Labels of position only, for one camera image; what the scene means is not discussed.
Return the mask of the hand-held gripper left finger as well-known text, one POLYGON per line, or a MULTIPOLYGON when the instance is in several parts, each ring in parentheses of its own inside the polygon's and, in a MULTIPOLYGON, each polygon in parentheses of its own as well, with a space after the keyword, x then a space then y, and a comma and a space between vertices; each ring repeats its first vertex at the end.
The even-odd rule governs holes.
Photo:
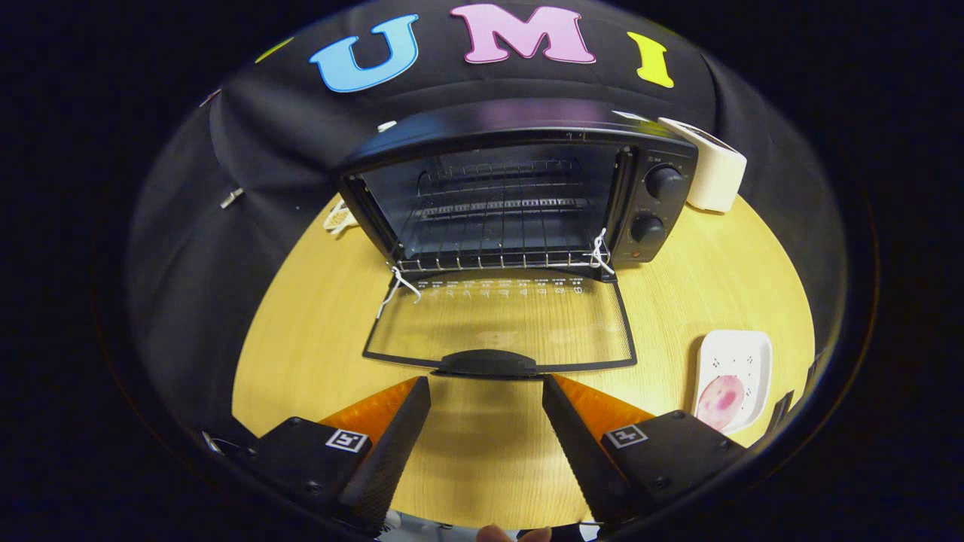
POLYGON ((245 469, 286 500, 375 537, 431 407, 407 379, 321 421, 292 416, 245 449, 245 469))

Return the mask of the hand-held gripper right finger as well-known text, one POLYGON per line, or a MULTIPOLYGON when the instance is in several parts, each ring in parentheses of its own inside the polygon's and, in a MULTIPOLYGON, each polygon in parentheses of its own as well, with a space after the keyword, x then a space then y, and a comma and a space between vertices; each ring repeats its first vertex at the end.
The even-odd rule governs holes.
POLYGON ((685 411, 656 416, 560 374, 541 380, 541 408, 592 517, 603 525, 661 511, 746 453, 685 411))

